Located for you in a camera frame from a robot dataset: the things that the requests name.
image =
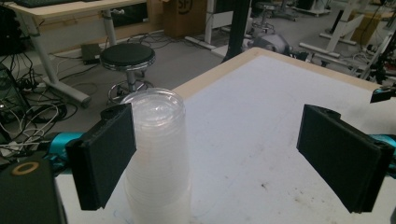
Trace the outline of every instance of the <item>cable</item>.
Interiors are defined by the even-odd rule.
[[[51,55],[56,57],[56,58],[62,58],[62,59],[82,59],[82,57],[72,58],[72,57],[59,56],[59,55],[56,55],[56,54],[53,54],[53,53],[51,53]]]
[[[44,112],[47,112],[48,110],[55,108],[56,109],[56,113],[55,115],[51,118],[51,119],[42,119],[39,117],[39,115],[41,115]],[[44,129],[50,124],[52,123],[55,119],[59,119],[58,118],[59,115],[59,109],[57,105],[43,105],[43,107],[40,107],[38,112],[35,112],[35,115],[32,117],[31,121],[35,121],[35,122],[47,122],[43,127],[41,127],[40,129],[38,129],[34,134],[31,135],[35,136],[36,134],[38,134],[39,132],[42,132],[44,134]],[[26,142],[33,142],[34,140],[31,140],[31,137],[29,137]]]
[[[32,146],[32,145],[39,145],[39,143],[17,143],[17,144],[12,144],[12,145],[0,145],[0,147],[4,148],[4,147],[9,147],[9,146],[13,146],[13,147],[25,147],[25,146]]]
[[[131,40],[134,39],[134,37],[130,37],[127,40],[127,43],[133,43]],[[171,37],[165,36],[163,33],[161,34],[143,34],[135,43],[139,43],[139,44],[146,44],[148,47],[151,47],[152,49],[161,49],[164,48],[166,46],[168,46],[169,44],[173,44],[173,43],[184,43],[186,46],[189,47],[196,47],[199,49],[204,49],[204,47],[200,46],[198,43],[191,43],[188,40],[185,39],[181,39],[181,40],[175,40]],[[164,43],[159,47],[153,47],[153,44],[159,44],[159,43]]]
[[[61,102],[62,98],[50,98],[48,95],[46,95],[44,92],[38,93],[38,92],[29,92],[29,95],[39,95],[39,99],[32,99],[29,97],[25,97],[31,102],[36,102],[38,105],[39,103],[45,103],[45,102]]]
[[[72,87],[75,88],[83,85],[92,85],[94,87],[94,90],[92,92],[86,92],[86,94],[90,96],[94,95],[99,90],[98,86],[93,82],[78,83],[76,85],[73,85]]]
[[[69,116],[62,118],[61,120],[70,119],[71,117],[73,117],[73,116],[74,116],[75,114],[77,114],[77,112],[78,112],[78,106],[77,106],[77,105],[72,104],[72,103],[67,103],[67,104],[68,104],[68,105],[71,105],[72,107],[74,107],[75,110],[74,110]]]
[[[5,106],[5,107],[7,108],[7,110],[8,110],[8,111],[15,117],[15,119],[18,121],[18,123],[20,124],[20,125],[19,125],[19,127],[20,127],[19,131],[21,131],[21,120],[20,120],[20,118],[17,116],[17,114],[16,114],[11,108],[8,107],[7,104],[5,104],[5,103],[3,102],[3,99],[0,99],[0,101],[2,102],[2,105]],[[1,122],[0,122],[0,125],[1,125],[1,128],[2,128],[6,133],[8,133],[8,134],[17,134],[17,133],[12,133],[12,132],[8,131],[8,130],[3,126],[3,124],[2,124]]]
[[[364,53],[364,52],[359,52],[359,53],[356,53],[356,54],[354,54],[353,56],[352,56],[352,60],[353,61],[355,61],[355,60],[357,60],[357,58],[363,58],[365,61],[361,61],[361,62],[363,62],[363,63],[368,63],[368,62],[370,62],[370,60],[367,58],[367,56],[366,56],[366,54]]]
[[[40,117],[44,112],[51,111],[51,109],[55,108],[56,109],[56,114],[52,116],[50,119],[46,119],[43,117]],[[67,109],[65,108],[64,103],[59,103],[59,104],[47,104],[47,105],[42,105],[40,106],[35,112],[34,116],[31,118],[32,122],[34,123],[48,123],[53,120],[58,121],[64,118],[67,114]]]
[[[67,75],[67,76],[65,76],[65,77],[59,78],[59,80],[62,81],[62,80],[64,80],[64,79],[68,78],[68,77],[75,77],[75,76],[77,76],[77,75],[84,75],[86,72],[90,71],[91,69],[93,69],[94,67],[96,67],[96,66],[98,66],[98,65],[99,65],[99,64],[96,64],[96,65],[91,66],[90,68],[88,68],[88,69],[86,69],[86,70],[83,70],[83,71],[81,71],[81,72],[76,72],[76,73]]]
[[[64,62],[67,62],[67,61],[69,61],[69,59],[64,59],[64,60],[62,60],[62,61],[60,61],[59,63],[56,64],[56,71],[55,71],[55,75],[56,76],[58,76],[58,74],[59,74],[59,65],[61,65]]]
[[[376,13],[378,12],[378,10],[379,10],[380,8],[381,8],[381,6],[379,6],[379,7],[375,10],[375,13],[373,14],[372,18],[369,20],[369,22],[367,23],[366,27],[364,27],[363,32],[361,32],[361,49],[363,49],[363,46],[362,46],[363,36],[364,36],[364,34],[366,33],[367,29],[369,28],[369,26],[370,26],[370,24],[372,23],[372,21],[373,21],[375,15],[376,15]]]

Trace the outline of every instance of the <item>gray floor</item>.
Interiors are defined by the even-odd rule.
[[[271,18],[268,22],[276,28],[276,33],[282,35],[295,50],[310,51],[299,47],[299,43],[305,42],[317,47],[325,48],[328,40],[318,35],[332,28],[339,9],[343,8],[343,2],[331,2],[332,11],[318,17],[312,14],[295,12],[298,15],[297,21],[288,21],[281,18]],[[214,31],[213,44],[220,47],[227,44],[228,35],[220,30]],[[172,90],[184,82],[199,76],[203,72],[219,65],[222,58],[211,53],[209,49],[194,46],[185,40],[172,40],[162,33],[153,34],[143,42],[155,49],[156,62],[148,69],[146,80],[152,82],[155,87]],[[359,52],[359,47],[350,47],[339,44],[336,51],[343,57],[351,57]],[[78,52],[73,51],[63,53],[62,56],[77,57]],[[313,60],[312,63],[320,65],[320,61]],[[99,119],[99,113],[107,108],[107,91],[112,85],[125,79],[123,73],[108,71],[100,65],[83,65],[81,60],[65,59],[55,57],[54,66],[59,70],[59,78],[78,90],[89,94],[92,98],[88,108],[78,107],[77,113],[71,118],[59,121],[50,130],[51,132],[86,132]],[[91,68],[91,70],[69,76],[76,72],[81,72]],[[346,67],[329,65],[330,69],[340,71],[349,76],[350,70]],[[44,73],[41,65],[35,67],[37,73]],[[71,114],[75,108],[68,106],[68,113]]]

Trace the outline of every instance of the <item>black stool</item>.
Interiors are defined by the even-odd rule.
[[[128,93],[153,87],[150,82],[135,77],[138,72],[144,77],[147,68],[155,62],[155,52],[150,47],[141,44],[114,45],[102,51],[100,61],[104,68],[126,73],[126,81],[108,91],[108,100],[113,103],[118,104]]]

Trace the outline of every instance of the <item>chair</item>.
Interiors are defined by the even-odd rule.
[[[155,62],[155,51],[141,44],[118,44],[102,51],[100,62],[106,69],[126,73],[126,81],[122,81],[108,91],[110,102],[119,104],[128,93],[146,90],[153,85],[144,80],[137,79],[135,75],[145,77],[147,68]]]
[[[268,30],[273,30],[273,33],[275,33],[275,27],[267,22],[267,17],[269,12],[272,15],[272,12],[277,10],[277,5],[272,2],[257,2],[255,7],[262,9],[262,20],[260,22],[253,22],[252,26],[262,29],[265,33],[267,33]]]

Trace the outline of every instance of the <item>black cable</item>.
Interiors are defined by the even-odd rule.
[[[53,112],[53,111],[58,111],[58,114],[51,118],[44,118],[41,113],[43,112]],[[56,122],[59,120],[62,120],[66,117],[67,115],[67,108],[64,103],[58,103],[58,104],[52,104],[52,105],[42,105],[40,106],[36,111],[34,111],[32,117],[32,122],[33,123],[48,123],[48,122]]]
[[[364,36],[364,34],[366,33],[367,29],[369,28],[371,22],[374,20],[374,17],[375,17],[376,13],[378,12],[378,10],[379,10],[380,8],[381,8],[381,6],[379,6],[379,7],[375,10],[375,13],[373,14],[372,18],[369,20],[369,22],[367,23],[366,27],[364,27],[363,32],[361,32],[361,49],[363,49],[363,47],[362,47],[363,36]]]
[[[0,63],[2,63],[3,61],[5,61],[6,60],[6,58],[8,58],[9,57],[9,54],[8,55],[6,55],[6,57],[4,57],[4,59],[2,59],[2,61],[0,61]]]
[[[43,134],[43,135],[46,135],[47,133],[49,133],[50,130],[55,126],[55,124],[56,124],[57,122],[58,122],[58,121],[53,121],[53,122],[51,123],[51,125],[48,127],[48,129],[47,129],[46,131],[44,131],[44,134]]]
[[[26,55],[25,52],[22,53],[22,55],[29,61],[29,65],[26,63],[26,61],[23,59],[23,57],[20,54],[12,54],[11,57],[11,65],[9,67],[9,71],[11,73],[14,73],[14,70],[16,68],[16,66],[18,65],[18,72],[16,73],[16,82],[17,85],[19,87],[20,90],[23,89],[34,89],[37,86],[37,82],[35,81],[35,70],[33,69],[33,62],[32,60]],[[26,68],[28,68],[28,72],[25,73],[24,75],[22,75],[21,78],[19,78],[20,76],[20,71],[21,71],[21,67],[20,67],[20,57],[21,60],[23,61],[24,65]]]
[[[127,40],[127,43],[130,42],[132,38],[134,38],[134,37],[129,38]],[[161,48],[168,46],[169,44],[174,44],[174,43],[184,43],[186,46],[189,46],[189,47],[196,47],[199,49],[204,49],[204,47],[202,47],[201,45],[199,45],[197,43],[192,43],[185,39],[175,40],[174,38],[165,36],[164,34],[162,34],[162,35],[160,35],[160,34],[143,34],[142,37],[139,38],[138,43],[146,44],[148,47],[151,47],[153,49],[161,49]],[[159,47],[152,46],[152,44],[158,44],[158,43],[164,43],[164,44]]]
[[[29,101],[32,101],[32,102],[37,102],[37,103],[45,103],[45,102],[61,102],[62,101],[62,97],[60,97],[60,96],[58,96],[58,95],[55,95],[56,97],[58,97],[58,98],[50,98],[48,95],[46,95],[45,93],[39,93],[39,92],[29,92],[29,94],[30,95],[39,95],[39,96],[41,96],[41,97],[45,97],[47,100],[36,100],[36,99],[31,99],[31,98],[28,98],[27,96],[25,96],[25,98],[27,99],[27,100],[29,100]]]
[[[73,74],[66,75],[65,77],[59,78],[59,80],[62,81],[62,80],[64,80],[64,79],[68,78],[68,77],[74,77],[74,76],[77,76],[77,75],[83,75],[83,74],[87,73],[88,71],[90,71],[91,69],[93,69],[94,67],[96,67],[96,66],[98,66],[98,65],[99,65],[99,64],[96,64],[96,65],[94,65],[94,66],[91,66],[90,68],[85,69],[85,70],[83,70],[83,71],[81,71],[81,72],[76,72],[76,73],[73,73]]]
[[[74,115],[76,115],[77,114],[77,112],[78,112],[78,106],[77,105],[75,105],[75,104],[72,104],[72,103],[67,103],[68,105],[71,105],[71,106],[73,106],[74,108],[75,108],[75,110],[73,111],[73,113],[71,113],[69,116],[66,116],[66,117],[64,117],[63,119],[61,119],[61,120],[67,120],[67,119],[70,119],[71,117],[73,117]]]
[[[45,21],[46,21],[46,20],[43,20],[42,22],[40,22],[40,23],[38,24],[38,27],[40,27]]]
[[[21,129],[21,131],[16,135],[16,136],[14,136],[12,139],[11,139],[11,142],[12,141],[17,141],[18,140],[18,138],[24,133],[24,131],[26,131],[26,128],[27,128],[27,121],[28,121],[29,119],[27,119],[26,117],[24,117],[24,118],[22,118],[22,121],[25,121],[25,123],[24,123],[24,125],[22,126],[22,129]]]
[[[31,156],[33,154],[33,152],[26,152],[24,150],[16,150],[16,149],[8,148],[8,147],[0,147],[0,148],[11,151],[11,152],[16,152],[17,154],[12,155],[12,157],[27,157],[27,156]]]

